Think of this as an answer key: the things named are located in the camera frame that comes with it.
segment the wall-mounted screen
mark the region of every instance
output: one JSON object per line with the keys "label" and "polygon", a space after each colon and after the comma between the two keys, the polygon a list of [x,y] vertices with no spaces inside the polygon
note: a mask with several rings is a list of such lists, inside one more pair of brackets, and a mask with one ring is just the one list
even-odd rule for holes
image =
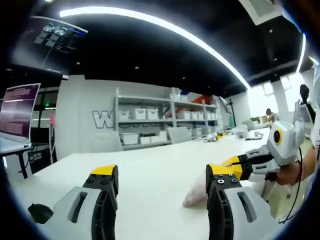
{"label": "wall-mounted screen", "polygon": [[11,63],[68,76],[87,33],[60,20],[33,16],[12,52]]}

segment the black cable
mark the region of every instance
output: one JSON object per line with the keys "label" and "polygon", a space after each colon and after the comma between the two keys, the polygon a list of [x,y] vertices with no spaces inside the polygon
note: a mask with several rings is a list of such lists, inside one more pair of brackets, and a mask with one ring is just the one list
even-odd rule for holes
{"label": "black cable", "polygon": [[[33,146],[33,148],[31,149],[30,153],[33,153],[35,148],[36,148],[36,151],[38,150],[38,146]],[[28,167],[29,162],[30,162],[30,158],[28,157],[28,161],[26,162],[26,165],[24,166],[24,169],[26,169]]]}
{"label": "black cable", "polygon": [[286,221],[288,221],[289,219],[292,219],[295,216],[295,214],[294,214],[293,216],[290,217],[290,214],[291,214],[291,212],[293,211],[293,209],[295,207],[295,204],[296,204],[296,201],[297,201],[297,198],[298,198],[298,193],[299,193],[299,189],[300,189],[301,180],[302,180],[303,157],[302,157],[302,152],[301,152],[301,148],[300,147],[299,147],[299,152],[300,152],[300,158],[301,158],[301,168],[300,168],[300,172],[299,172],[298,188],[296,190],[296,195],[295,195],[292,207],[291,207],[291,209],[289,211],[289,214],[288,214],[288,216],[286,216],[286,219],[284,221],[279,222],[280,224],[285,224]]}

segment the led light strip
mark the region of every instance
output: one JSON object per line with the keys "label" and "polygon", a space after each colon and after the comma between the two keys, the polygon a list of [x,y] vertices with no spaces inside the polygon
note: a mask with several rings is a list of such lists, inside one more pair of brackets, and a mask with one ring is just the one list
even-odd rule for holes
{"label": "led light strip", "polygon": [[317,60],[315,60],[313,57],[311,57],[311,56],[308,56],[308,57],[315,65],[317,65],[317,66],[319,65],[319,62]]}
{"label": "led light strip", "polygon": [[296,73],[299,73],[299,72],[300,72],[301,65],[302,65],[302,62],[303,62],[304,57],[305,57],[306,45],[307,45],[306,35],[305,35],[305,34],[303,34],[303,37],[302,37],[302,50],[301,50],[301,56],[300,56],[300,61],[299,61],[298,67],[297,67],[297,69],[296,69],[296,71],[295,71]]}
{"label": "led light strip", "polygon": [[117,7],[106,7],[106,6],[87,6],[87,7],[79,7],[79,8],[73,8],[69,10],[63,10],[60,11],[60,17],[68,17],[68,16],[74,16],[74,15],[82,15],[82,14],[112,14],[112,15],[120,15],[120,16],[126,16],[130,18],[140,19],[144,20],[146,22],[156,24],[158,26],[161,26],[163,28],[169,29],[186,39],[189,39],[193,43],[197,44],[199,47],[206,50],[209,54],[214,56],[216,59],[218,59],[222,64],[224,64],[240,81],[241,83],[247,88],[250,89],[250,85],[246,82],[244,77],[232,66],[223,56],[221,56],[217,51],[212,49],[208,44],[206,44],[204,41],[200,40],[196,36],[192,35],[188,31],[170,23],[165,20],[162,20],[160,18],[157,18],[155,16],[151,16],[145,13],[132,11],[128,9],[123,8],[117,8]]}

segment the black ceiling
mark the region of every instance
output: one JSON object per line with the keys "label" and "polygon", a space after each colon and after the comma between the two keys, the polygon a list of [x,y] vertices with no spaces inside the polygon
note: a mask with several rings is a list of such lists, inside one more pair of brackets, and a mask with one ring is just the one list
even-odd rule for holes
{"label": "black ceiling", "polygon": [[[35,15],[60,19],[60,10],[83,6],[125,8],[173,23],[224,56],[250,85],[276,81],[294,72],[300,58],[302,34],[292,23],[281,16],[256,26],[238,0],[56,0]],[[224,97],[245,91],[212,55],[161,26],[117,15],[80,15],[61,20],[89,31],[71,74]],[[309,67],[305,59],[302,69]],[[7,71],[5,76],[9,79],[5,85],[21,81],[41,81],[43,87],[60,84],[59,77],[34,71],[27,76],[26,70]]]}

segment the table leg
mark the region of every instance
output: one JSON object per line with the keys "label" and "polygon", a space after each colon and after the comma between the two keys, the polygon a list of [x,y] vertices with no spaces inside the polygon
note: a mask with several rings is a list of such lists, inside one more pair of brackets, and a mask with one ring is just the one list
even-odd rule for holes
{"label": "table leg", "polygon": [[25,161],[24,161],[24,157],[23,157],[23,152],[19,152],[18,157],[19,157],[19,163],[20,163],[23,178],[26,179],[28,177],[28,174],[27,174],[27,171],[25,168]]}

